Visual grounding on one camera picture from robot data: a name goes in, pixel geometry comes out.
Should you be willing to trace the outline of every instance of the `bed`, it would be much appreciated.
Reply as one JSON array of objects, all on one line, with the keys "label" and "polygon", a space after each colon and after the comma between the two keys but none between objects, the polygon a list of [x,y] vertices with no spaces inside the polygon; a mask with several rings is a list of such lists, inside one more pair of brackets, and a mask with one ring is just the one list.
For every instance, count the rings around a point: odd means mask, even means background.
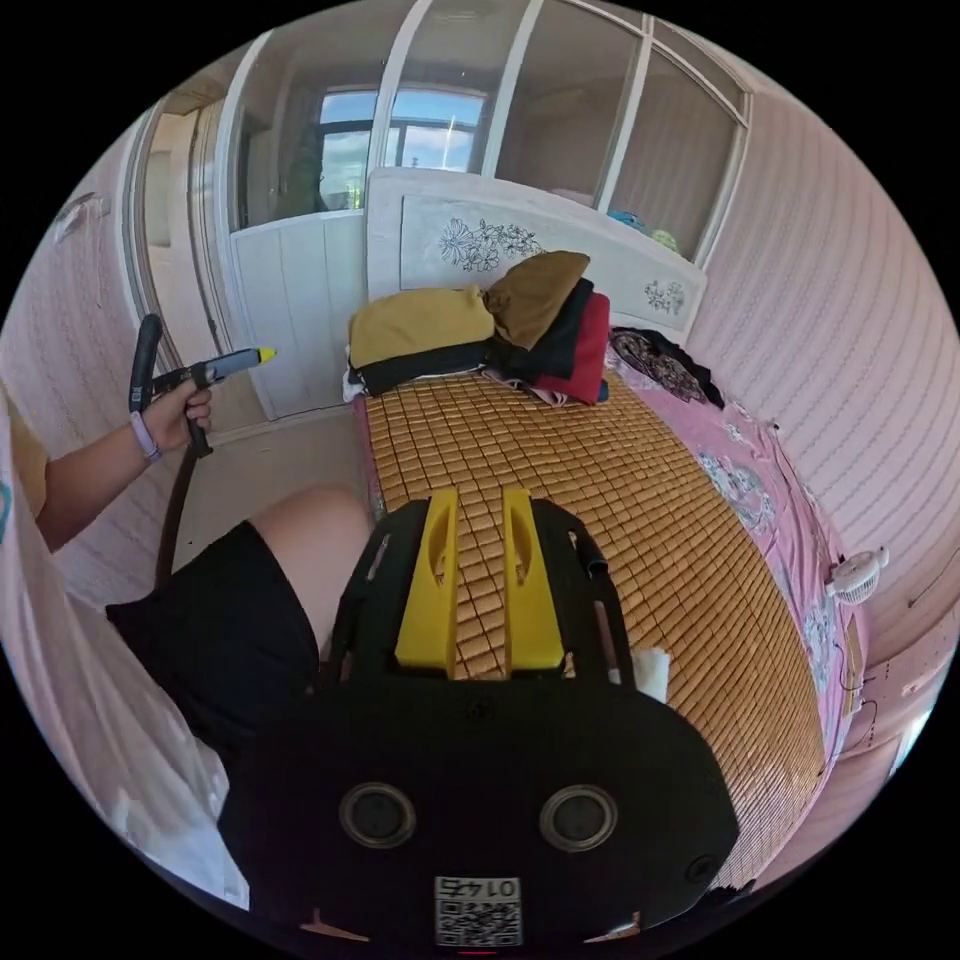
[{"label": "bed", "polygon": [[[371,177],[371,299],[487,285],[536,244],[591,256],[612,323],[683,343],[701,271],[596,211],[479,179]],[[669,310],[649,296],[678,288]],[[676,400],[612,351],[606,364],[609,399],[596,407],[551,408],[476,374],[357,399],[371,503],[389,511],[458,488],[460,678],[503,675],[502,487],[583,520],[610,562],[631,645],[670,654],[668,703],[724,771],[741,837],[716,885],[739,888],[800,824],[849,726],[863,658],[823,587],[839,544],[770,428],[735,403]]]}]

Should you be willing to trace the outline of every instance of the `knee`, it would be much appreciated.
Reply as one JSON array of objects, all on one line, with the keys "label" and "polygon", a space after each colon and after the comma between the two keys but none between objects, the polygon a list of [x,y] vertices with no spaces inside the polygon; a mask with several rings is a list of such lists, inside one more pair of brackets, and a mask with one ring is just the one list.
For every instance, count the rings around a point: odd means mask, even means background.
[{"label": "knee", "polygon": [[304,522],[316,523],[338,539],[344,547],[363,549],[373,530],[370,510],[353,493],[342,487],[307,487],[300,494]]},{"label": "knee", "polygon": [[311,545],[336,551],[353,562],[366,545],[373,524],[370,511],[350,491],[319,485],[305,487],[267,507],[251,522],[274,549],[299,553]]}]

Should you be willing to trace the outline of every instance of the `yellow bracket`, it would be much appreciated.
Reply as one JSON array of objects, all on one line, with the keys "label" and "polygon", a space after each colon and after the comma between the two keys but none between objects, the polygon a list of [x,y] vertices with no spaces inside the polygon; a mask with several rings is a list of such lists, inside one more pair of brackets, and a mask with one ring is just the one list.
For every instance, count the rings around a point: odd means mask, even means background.
[{"label": "yellow bracket", "polygon": [[457,491],[430,497],[395,655],[410,670],[442,670],[457,657]]},{"label": "yellow bracket", "polygon": [[503,491],[503,527],[507,677],[514,670],[556,669],[563,641],[526,490]]}]

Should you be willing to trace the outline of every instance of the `handheld device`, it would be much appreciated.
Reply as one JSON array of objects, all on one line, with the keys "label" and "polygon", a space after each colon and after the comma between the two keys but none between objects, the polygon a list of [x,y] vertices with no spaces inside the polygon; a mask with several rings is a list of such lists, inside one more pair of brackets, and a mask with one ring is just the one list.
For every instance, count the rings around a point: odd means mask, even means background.
[{"label": "handheld device", "polygon": [[[137,335],[137,347],[133,356],[133,370],[130,374],[130,394],[128,407],[131,413],[143,413],[154,397],[175,390],[185,380],[192,379],[198,390],[205,390],[215,383],[221,383],[233,373],[250,370],[266,363],[276,355],[269,347],[250,347],[237,350],[211,360],[203,360],[189,367],[178,367],[169,373],[154,377],[157,363],[157,351],[163,336],[163,323],[155,313],[148,313],[140,323]],[[213,450],[207,443],[206,431],[194,420],[187,420],[190,431],[190,445],[197,457],[205,457]]]}]

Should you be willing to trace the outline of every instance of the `black shorts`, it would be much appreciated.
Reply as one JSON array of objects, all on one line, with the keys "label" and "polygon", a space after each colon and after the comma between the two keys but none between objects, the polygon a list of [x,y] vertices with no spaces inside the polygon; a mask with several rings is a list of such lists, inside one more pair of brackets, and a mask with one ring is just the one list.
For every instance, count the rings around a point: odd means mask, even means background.
[{"label": "black shorts", "polygon": [[248,522],[165,586],[106,614],[228,774],[257,729],[304,696],[320,669],[310,621]]}]

